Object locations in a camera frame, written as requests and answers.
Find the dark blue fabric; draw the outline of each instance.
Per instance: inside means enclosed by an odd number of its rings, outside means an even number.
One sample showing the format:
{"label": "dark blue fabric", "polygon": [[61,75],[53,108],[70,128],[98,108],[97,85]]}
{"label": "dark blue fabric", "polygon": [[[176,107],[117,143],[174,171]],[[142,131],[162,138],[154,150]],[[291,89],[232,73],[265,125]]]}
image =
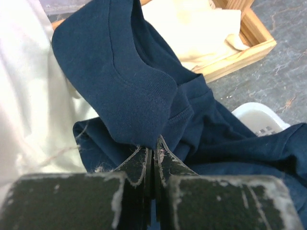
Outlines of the dark blue fabric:
{"label": "dark blue fabric", "polygon": [[283,177],[306,223],[307,126],[256,137],[217,102],[204,77],[181,66],[139,0],[92,0],[54,32],[63,72],[97,111],[73,132],[92,172],[119,166],[137,145],[170,150],[200,174]]}

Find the beige cloth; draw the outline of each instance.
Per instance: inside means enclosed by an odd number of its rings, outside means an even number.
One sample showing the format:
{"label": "beige cloth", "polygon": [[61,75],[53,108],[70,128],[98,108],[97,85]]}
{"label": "beige cloth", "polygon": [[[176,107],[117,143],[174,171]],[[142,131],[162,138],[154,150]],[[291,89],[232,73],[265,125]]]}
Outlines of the beige cloth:
{"label": "beige cloth", "polygon": [[189,70],[248,48],[239,37],[241,11],[215,8],[211,0],[153,0],[142,10]]}

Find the wooden crate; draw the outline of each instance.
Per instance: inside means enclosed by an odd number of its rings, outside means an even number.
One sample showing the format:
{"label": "wooden crate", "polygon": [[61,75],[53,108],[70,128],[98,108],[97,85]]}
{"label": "wooden crate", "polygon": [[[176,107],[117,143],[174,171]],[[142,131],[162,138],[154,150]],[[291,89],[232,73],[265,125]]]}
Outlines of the wooden crate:
{"label": "wooden crate", "polygon": [[[144,5],[149,1],[141,0],[141,4]],[[270,32],[250,8],[254,0],[212,1],[217,8],[242,11],[240,37],[250,48],[198,70],[198,73],[204,75],[207,83],[263,59],[276,46],[276,41]],[[63,21],[54,22],[53,29]]]}

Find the clothing pile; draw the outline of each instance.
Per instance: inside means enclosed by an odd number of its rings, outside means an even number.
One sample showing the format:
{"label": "clothing pile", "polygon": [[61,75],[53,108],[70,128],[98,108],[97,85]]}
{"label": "clothing pile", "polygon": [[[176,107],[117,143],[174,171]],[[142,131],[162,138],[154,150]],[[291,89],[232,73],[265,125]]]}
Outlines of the clothing pile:
{"label": "clothing pile", "polygon": [[214,99],[201,74],[182,67],[139,0],[91,1],[55,30],[52,47],[99,115],[73,127],[88,172],[114,169],[162,134],[199,174],[282,179],[307,227],[307,125],[257,137]]}

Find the white plastic container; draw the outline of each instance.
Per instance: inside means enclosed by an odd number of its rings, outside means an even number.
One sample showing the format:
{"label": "white plastic container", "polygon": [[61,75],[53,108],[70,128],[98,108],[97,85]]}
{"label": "white plastic container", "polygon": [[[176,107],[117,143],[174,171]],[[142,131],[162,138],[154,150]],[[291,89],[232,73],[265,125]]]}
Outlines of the white plastic container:
{"label": "white plastic container", "polygon": [[47,15],[73,13],[90,0],[39,0]]}
{"label": "white plastic container", "polygon": [[272,109],[260,103],[243,104],[232,113],[258,137],[281,132],[290,126]]}

